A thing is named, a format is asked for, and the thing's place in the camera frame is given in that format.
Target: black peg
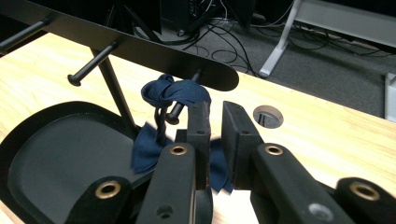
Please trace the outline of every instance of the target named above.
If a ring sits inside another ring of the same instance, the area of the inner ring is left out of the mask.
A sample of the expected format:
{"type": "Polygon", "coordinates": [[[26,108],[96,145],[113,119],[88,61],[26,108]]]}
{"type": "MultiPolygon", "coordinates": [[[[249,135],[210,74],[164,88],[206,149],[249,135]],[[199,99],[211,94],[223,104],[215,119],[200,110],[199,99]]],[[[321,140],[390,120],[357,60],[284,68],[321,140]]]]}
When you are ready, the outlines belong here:
{"type": "Polygon", "coordinates": [[[68,75],[67,79],[73,86],[81,86],[81,80],[86,77],[96,66],[102,63],[108,55],[117,47],[117,43],[113,42],[95,56],[90,62],[82,67],[75,75],[68,75]]]}
{"type": "MultiPolygon", "coordinates": [[[[198,69],[191,80],[195,82],[198,81],[201,74],[202,74],[202,69],[198,69]]],[[[166,114],[165,116],[166,121],[173,125],[178,124],[179,123],[178,116],[180,115],[183,108],[184,105],[177,102],[175,106],[172,108],[171,112],[166,114]]]]}
{"type": "Polygon", "coordinates": [[[27,27],[26,29],[20,31],[19,33],[13,35],[12,37],[4,40],[0,43],[0,54],[6,55],[7,50],[14,47],[15,45],[21,43],[23,40],[28,38],[31,35],[36,34],[45,26],[50,24],[49,19],[44,19],[42,21],[38,21],[35,24],[27,27]]]}

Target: brass grommet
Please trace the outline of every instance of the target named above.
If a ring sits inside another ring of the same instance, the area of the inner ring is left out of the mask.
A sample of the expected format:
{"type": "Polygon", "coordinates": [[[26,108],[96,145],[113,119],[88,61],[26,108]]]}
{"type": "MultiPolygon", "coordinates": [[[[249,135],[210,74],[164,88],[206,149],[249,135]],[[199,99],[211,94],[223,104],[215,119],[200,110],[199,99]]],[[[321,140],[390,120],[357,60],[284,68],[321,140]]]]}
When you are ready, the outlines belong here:
{"type": "Polygon", "coordinates": [[[361,183],[361,182],[353,182],[349,186],[350,190],[353,193],[358,195],[359,197],[369,200],[369,201],[376,201],[379,200],[379,193],[375,189],[373,189],[370,185],[361,183]]]}
{"type": "Polygon", "coordinates": [[[267,146],[265,151],[274,156],[280,156],[283,154],[283,149],[277,146],[267,146]]]}
{"type": "Polygon", "coordinates": [[[170,151],[173,155],[181,156],[181,155],[186,154],[187,148],[186,147],[172,147],[170,151]]]}
{"type": "Polygon", "coordinates": [[[95,196],[100,199],[108,199],[116,196],[121,190],[119,182],[111,180],[102,183],[96,189],[95,196]]]}

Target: black metal rod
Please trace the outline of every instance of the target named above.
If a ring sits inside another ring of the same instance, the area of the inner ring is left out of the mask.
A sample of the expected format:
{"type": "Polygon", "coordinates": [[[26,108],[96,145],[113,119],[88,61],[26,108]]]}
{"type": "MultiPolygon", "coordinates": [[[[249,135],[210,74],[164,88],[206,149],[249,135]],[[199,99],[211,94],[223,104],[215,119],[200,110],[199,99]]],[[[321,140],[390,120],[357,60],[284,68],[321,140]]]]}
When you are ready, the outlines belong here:
{"type": "MultiPolygon", "coordinates": [[[[197,69],[191,80],[195,82],[198,81],[201,74],[202,74],[202,69],[200,68],[197,69]]],[[[180,115],[183,108],[184,105],[177,102],[175,106],[172,108],[171,112],[166,114],[165,116],[166,121],[170,124],[174,124],[174,125],[178,124],[179,123],[178,116],[180,115]]]]}
{"type": "MultiPolygon", "coordinates": [[[[93,56],[96,58],[101,54],[101,51],[96,49],[91,49],[93,56]]],[[[114,102],[120,111],[122,120],[124,122],[125,128],[132,139],[136,139],[139,128],[134,123],[131,111],[129,110],[128,104],[126,103],[125,97],[122,93],[120,83],[117,80],[116,73],[114,72],[113,66],[108,57],[105,57],[101,63],[99,63],[99,69],[105,79],[108,89],[113,96],[114,102]]]]}
{"type": "Polygon", "coordinates": [[[0,54],[6,55],[8,49],[21,43],[24,39],[28,38],[29,36],[36,34],[37,32],[39,32],[41,29],[43,29],[45,26],[49,24],[50,24],[50,20],[48,19],[38,21],[35,24],[29,26],[28,28],[13,35],[12,37],[4,40],[3,42],[0,43],[0,54]]]}
{"type": "Polygon", "coordinates": [[[182,35],[184,35],[184,34],[189,34],[189,33],[193,32],[194,30],[200,28],[203,24],[205,24],[207,22],[207,20],[209,18],[212,18],[213,16],[215,16],[219,12],[220,9],[222,9],[221,4],[218,4],[215,7],[212,7],[206,13],[204,13],[201,17],[199,17],[197,20],[195,20],[190,25],[188,25],[186,27],[186,30],[184,30],[184,31],[181,30],[180,32],[182,32],[182,35]]]}
{"type": "Polygon", "coordinates": [[[86,77],[96,66],[102,63],[108,55],[117,47],[117,43],[112,43],[98,53],[90,62],[82,67],[75,75],[68,75],[67,79],[73,86],[81,86],[81,80],[86,77]]]}
{"type": "Polygon", "coordinates": [[[137,14],[132,11],[130,8],[128,8],[127,6],[124,6],[126,11],[128,12],[129,16],[132,18],[132,20],[143,30],[143,32],[148,36],[148,38],[151,41],[154,41],[156,43],[162,43],[161,39],[158,38],[158,36],[156,36],[154,34],[154,32],[152,32],[147,25],[137,16],[137,14]]]}

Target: computer tower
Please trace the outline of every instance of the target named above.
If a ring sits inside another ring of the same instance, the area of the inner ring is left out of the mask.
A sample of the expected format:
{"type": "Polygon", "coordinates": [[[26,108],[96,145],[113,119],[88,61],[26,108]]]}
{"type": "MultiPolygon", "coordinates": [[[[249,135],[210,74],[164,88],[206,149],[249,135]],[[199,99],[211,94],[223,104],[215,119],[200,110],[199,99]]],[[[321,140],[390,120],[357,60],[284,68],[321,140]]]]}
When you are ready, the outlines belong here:
{"type": "Polygon", "coordinates": [[[162,0],[161,18],[173,29],[186,30],[199,17],[199,2],[195,0],[162,0]]]}

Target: gray carpet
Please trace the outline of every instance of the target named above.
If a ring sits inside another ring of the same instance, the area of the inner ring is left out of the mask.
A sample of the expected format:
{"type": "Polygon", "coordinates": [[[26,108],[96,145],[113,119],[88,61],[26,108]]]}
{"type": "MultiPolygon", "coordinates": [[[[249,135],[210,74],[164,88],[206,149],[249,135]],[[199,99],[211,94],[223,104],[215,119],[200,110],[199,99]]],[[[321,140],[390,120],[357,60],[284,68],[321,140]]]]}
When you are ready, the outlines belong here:
{"type": "MultiPolygon", "coordinates": [[[[244,46],[252,69],[259,72],[266,59],[277,44],[282,28],[275,30],[250,28],[249,32],[243,31],[238,24],[232,21],[213,21],[218,26],[231,31],[244,46]]],[[[207,31],[207,26],[201,29],[201,35],[207,31]]],[[[221,35],[229,41],[237,53],[246,59],[244,51],[231,35],[221,35]]],[[[322,43],[304,37],[301,32],[292,31],[290,34],[293,43],[289,43],[282,58],[276,65],[271,76],[266,80],[276,84],[302,91],[319,98],[344,105],[368,113],[380,118],[384,117],[384,75],[396,73],[396,56],[388,55],[380,51],[376,54],[360,56],[360,54],[372,52],[355,45],[336,42],[345,49],[339,49],[332,45],[317,50],[302,48],[320,48],[322,43]]],[[[176,31],[163,28],[161,39],[176,39],[176,31]]],[[[213,32],[206,34],[196,46],[187,49],[188,52],[204,57],[213,58],[221,62],[228,62],[235,57],[233,53],[216,50],[233,48],[213,32]]],[[[173,46],[183,49],[187,45],[173,46]]],[[[237,71],[246,72],[246,64],[238,58],[230,65],[239,65],[234,68],[237,71]]]]}

